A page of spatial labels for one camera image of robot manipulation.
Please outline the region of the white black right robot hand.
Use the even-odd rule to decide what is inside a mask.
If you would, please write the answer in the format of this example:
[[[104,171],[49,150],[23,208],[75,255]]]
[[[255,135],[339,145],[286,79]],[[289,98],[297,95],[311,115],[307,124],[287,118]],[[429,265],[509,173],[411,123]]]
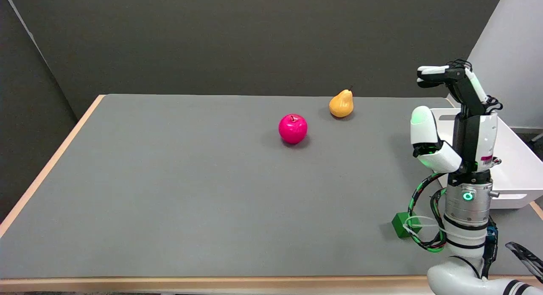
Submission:
[[[410,141],[413,156],[437,173],[483,173],[494,164],[497,111],[503,105],[487,95],[473,72],[473,65],[456,59],[446,65],[423,65],[417,69],[421,88],[440,85],[460,104],[454,119],[452,143],[440,138],[437,120],[427,106],[411,113]]]

